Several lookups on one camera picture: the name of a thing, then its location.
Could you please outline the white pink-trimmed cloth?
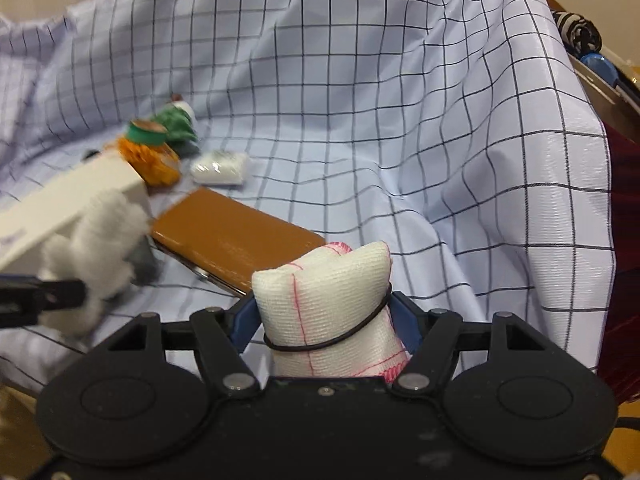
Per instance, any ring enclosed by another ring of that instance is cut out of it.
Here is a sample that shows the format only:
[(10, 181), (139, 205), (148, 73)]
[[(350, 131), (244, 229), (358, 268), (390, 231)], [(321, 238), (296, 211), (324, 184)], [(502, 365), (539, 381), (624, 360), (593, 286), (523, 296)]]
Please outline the white pink-trimmed cloth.
[(252, 287), (282, 377), (371, 377), (392, 382), (409, 355), (386, 295), (392, 256), (384, 242), (329, 243), (257, 271)]

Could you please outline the white fluffy plush toy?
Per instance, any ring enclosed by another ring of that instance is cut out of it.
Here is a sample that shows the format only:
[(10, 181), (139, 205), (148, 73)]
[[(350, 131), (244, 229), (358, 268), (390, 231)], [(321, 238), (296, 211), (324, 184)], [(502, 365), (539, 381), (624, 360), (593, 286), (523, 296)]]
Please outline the white fluffy plush toy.
[(127, 258), (148, 233), (148, 215), (121, 192), (108, 190), (93, 197), (71, 236), (54, 234), (42, 244), (38, 272), (46, 281), (77, 278), (86, 285), (86, 299), (77, 308), (40, 313), (38, 324), (69, 337), (94, 330), (107, 300), (134, 278), (134, 265)]

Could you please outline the green cloth with tape roll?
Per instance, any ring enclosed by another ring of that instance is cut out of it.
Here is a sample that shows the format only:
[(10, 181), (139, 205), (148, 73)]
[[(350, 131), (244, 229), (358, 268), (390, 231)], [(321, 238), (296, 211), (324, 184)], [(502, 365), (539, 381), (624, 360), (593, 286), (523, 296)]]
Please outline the green cloth with tape roll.
[(166, 144), (179, 158), (198, 152), (194, 111), (180, 94), (173, 94), (170, 101), (149, 119), (130, 122), (125, 138), (149, 148)]

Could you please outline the brown leather case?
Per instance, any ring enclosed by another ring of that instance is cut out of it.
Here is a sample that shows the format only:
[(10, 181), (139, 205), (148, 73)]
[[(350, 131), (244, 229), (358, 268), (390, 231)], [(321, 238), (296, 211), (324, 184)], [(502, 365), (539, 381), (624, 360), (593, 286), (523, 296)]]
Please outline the brown leather case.
[(316, 233), (198, 188), (160, 214), (154, 242), (206, 280), (244, 296), (252, 275), (282, 266), (324, 245)]

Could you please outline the white cardboard box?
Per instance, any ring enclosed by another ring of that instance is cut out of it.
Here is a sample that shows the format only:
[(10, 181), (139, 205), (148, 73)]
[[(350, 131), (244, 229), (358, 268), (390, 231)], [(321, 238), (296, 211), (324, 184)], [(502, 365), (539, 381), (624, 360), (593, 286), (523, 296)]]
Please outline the white cardboard box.
[(40, 246), (52, 234), (69, 236), (96, 196), (116, 190), (150, 212), (145, 184), (114, 152), (93, 156), (52, 178), (11, 206), (1, 208), (1, 272), (35, 275)]

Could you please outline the white wrapped gauze packet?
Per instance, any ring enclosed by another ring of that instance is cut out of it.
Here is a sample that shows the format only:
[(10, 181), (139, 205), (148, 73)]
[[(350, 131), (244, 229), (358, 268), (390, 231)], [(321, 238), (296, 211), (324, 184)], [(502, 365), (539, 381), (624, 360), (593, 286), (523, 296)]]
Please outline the white wrapped gauze packet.
[(196, 183), (206, 186), (242, 185), (248, 166), (247, 154), (218, 150), (198, 156), (190, 166), (190, 175)]

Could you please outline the checkered light blue cloth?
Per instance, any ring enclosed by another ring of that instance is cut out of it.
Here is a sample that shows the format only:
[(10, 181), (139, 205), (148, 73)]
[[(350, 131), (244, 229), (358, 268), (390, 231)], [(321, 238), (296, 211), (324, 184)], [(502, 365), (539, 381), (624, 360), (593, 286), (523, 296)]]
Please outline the checkered light blue cloth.
[(89, 0), (1, 25), (1, 203), (173, 94), (238, 202), (382, 240), (424, 309), (511, 311), (596, 368), (615, 269), (603, 126), (546, 0)]

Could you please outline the blue object in bowl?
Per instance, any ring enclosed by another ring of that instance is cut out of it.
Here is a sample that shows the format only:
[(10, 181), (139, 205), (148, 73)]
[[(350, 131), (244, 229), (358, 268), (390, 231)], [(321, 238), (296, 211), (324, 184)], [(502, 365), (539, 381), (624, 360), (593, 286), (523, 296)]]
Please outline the blue object in bowl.
[(597, 74), (607, 84), (614, 87), (618, 81), (618, 71), (615, 65), (605, 56), (597, 52), (589, 52), (580, 58), (580, 62)]

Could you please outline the black white patterned item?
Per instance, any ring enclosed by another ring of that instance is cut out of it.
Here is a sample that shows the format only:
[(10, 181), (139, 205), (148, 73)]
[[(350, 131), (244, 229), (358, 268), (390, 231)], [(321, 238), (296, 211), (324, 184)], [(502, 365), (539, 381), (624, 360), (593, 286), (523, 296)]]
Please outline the black white patterned item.
[(566, 50), (576, 58), (599, 53), (602, 37), (595, 24), (584, 16), (566, 11), (551, 11)]

